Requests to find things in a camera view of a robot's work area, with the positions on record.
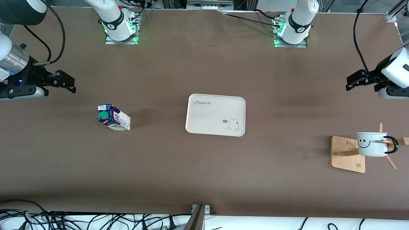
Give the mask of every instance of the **black mug handle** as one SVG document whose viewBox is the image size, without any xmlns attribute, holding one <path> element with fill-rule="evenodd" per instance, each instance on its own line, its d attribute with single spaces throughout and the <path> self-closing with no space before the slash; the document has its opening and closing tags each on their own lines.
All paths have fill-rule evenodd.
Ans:
<svg viewBox="0 0 409 230">
<path fill-rule="evenodd" d="M 390 154 L 390 153 L 395 153 L 398 150 L 398 141 L 396 140 L 396 138 L 391 137 L 391 136 L 384 136 L 384 138 L 388 138 L 391 139 L 393 142 L 393 150 L 389 151 L 389 152 L 385 152 L 385 154 Z"/>
</svg>

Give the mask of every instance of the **rabbit illustration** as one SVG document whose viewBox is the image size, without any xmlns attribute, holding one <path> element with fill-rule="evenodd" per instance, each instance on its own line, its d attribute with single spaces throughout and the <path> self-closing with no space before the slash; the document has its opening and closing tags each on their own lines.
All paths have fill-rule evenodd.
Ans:
<svg viewBox="0 0 409 230">
<path fill-rule="evenodd" d="M 237 119 L 230 118 L 228 130 L 238 130 Z"/>
</svg>

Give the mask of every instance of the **green cap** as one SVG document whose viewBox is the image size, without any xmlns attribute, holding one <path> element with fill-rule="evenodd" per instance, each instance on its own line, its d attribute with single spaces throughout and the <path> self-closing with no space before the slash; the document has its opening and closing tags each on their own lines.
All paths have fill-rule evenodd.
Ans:
<svg viewBox="0 0 409 230">
<path fill-rule="evenodd" d="M 102 119 L 107 119 L 109 117 L 109 113 L 107 111 L 101 111 L 98 113 L 98 116 Z"/>
</svg>

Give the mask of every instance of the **white tray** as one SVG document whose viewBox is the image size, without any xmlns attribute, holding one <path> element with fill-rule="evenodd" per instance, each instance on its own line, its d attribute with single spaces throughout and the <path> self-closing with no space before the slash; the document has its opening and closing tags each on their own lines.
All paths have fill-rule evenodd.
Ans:
<svg viewBox="0 0 409 230">
<path fill-rule="evenodd" d="M 192 94 L 189 97 L 186 131 L 241 137 L 246 123 L 246 101 L 242 97 Z"/>
</svg>

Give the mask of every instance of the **silver cylinder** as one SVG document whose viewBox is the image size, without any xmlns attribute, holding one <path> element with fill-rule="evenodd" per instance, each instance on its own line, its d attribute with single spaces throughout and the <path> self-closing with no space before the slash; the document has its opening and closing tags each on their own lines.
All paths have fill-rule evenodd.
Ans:
<svg viewBox="0 0 409 230">
<path fill-rule="evenodd" d="M 0 61 L 0 68 L 14 75 L 27 66 L 30 55 L 17 44 L 13 43 L 9 54 Z"/>
</svg>

